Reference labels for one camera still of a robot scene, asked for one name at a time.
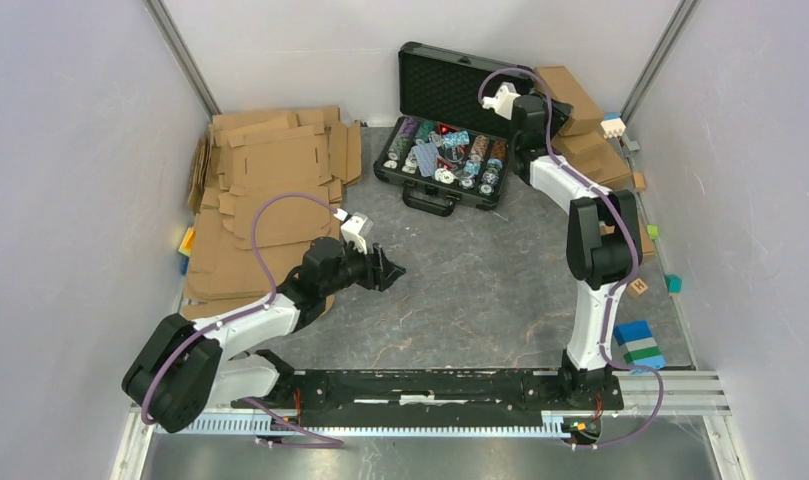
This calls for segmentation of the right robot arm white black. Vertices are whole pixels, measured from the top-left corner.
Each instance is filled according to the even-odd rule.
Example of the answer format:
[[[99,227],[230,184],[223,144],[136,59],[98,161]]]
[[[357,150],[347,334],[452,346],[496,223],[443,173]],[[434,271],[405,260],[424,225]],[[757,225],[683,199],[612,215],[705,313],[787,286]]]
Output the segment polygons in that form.
[[[641,260],[637,206],[628,190],[591,181],[550,146],[551,103],[540,94],[513,100],[513,168],[568,215],[566,261],[578,286],[573,332],[557,392],[582,408],[611,389],[611,342],[618,304]]]

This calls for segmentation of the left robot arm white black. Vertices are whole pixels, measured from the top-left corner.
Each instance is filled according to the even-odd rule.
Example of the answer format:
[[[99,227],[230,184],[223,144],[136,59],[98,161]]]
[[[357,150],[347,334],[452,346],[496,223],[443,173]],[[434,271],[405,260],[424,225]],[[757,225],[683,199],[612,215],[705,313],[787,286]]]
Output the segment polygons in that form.
[[[197,320],[164,317],[123,376],[122,390],[144,424],[169,433],[209,407],[246,397],[282,407],[293,397],[293,379],[250,348],[309,326],[341,290],[358,285],[383,292],[406,272],[379,244],[362,251],[321,237],[269,296]]]

